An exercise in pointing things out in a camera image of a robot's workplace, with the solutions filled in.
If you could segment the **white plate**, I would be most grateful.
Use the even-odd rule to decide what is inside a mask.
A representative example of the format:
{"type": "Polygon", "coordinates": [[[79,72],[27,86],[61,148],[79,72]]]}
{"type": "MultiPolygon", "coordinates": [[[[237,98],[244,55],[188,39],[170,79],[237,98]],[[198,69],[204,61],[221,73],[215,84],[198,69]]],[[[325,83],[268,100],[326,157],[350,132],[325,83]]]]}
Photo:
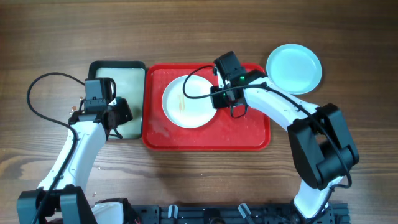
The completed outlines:
{"type": "MultiPolygon", "coordinates": [[[[162,109],[166,117],[181,128],[198,128],[215,116],[209,97],[190,99],[183,94],[186,75],[171,81],[162,95],[162,109]]],[[[203,77],[192,75],[185,85],[185,92],[190,96],[202,96],[210,93],[212,84],[203,77]]]]}

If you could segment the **light blue plate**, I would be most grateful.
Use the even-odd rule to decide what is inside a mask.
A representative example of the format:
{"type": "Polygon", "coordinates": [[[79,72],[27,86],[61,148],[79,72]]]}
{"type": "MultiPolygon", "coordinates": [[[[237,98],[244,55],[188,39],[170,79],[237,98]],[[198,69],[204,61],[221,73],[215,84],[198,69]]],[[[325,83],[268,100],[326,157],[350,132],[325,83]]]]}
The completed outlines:
{"type": "Polygon", "coordinates": [[[319,58],[299,44],[284,44],[274,49],[267,59],[266,72],[273,83],[293,95],[316,89],[323,74],[319,58]]]}

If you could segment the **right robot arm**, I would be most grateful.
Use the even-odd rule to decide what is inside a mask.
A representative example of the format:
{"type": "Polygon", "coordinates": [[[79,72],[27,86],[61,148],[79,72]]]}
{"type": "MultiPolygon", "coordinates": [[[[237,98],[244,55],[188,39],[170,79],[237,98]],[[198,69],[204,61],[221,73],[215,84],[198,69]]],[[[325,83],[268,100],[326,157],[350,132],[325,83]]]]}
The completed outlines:
{"type": "Polygon", "coordinates": [[[287,93],[261,70],[247,71],[234,52],[214,61],[218,85],[210,89],[214,108],[239,104],[258,110],[287,131],[294,166],[302,179],[294,205],[306,221],[325,211],[336,188],[351,187],[351,168],[359,153],[343,113],[329,103],[318,106],[287,93]]]}

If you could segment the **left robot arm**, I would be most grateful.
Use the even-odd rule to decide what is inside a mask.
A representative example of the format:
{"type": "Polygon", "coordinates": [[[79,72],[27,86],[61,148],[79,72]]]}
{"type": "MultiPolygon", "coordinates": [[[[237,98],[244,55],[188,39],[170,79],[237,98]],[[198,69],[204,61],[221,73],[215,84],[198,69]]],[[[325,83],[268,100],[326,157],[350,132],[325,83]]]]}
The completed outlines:
{"type": "Polygon", "coordinates": [[[36,190],[23,191],[17,200],[20,223],[46,223],[61,212],[59,223],[137,223],[139,217],[125,198],[109,199],[91,207],[84,190],[93,163],[111,131],[132,120],[126,99],[116,96],[111,78],[83,82],[82,110],[68,123],[68,137],[55,164],[36,190]]]}

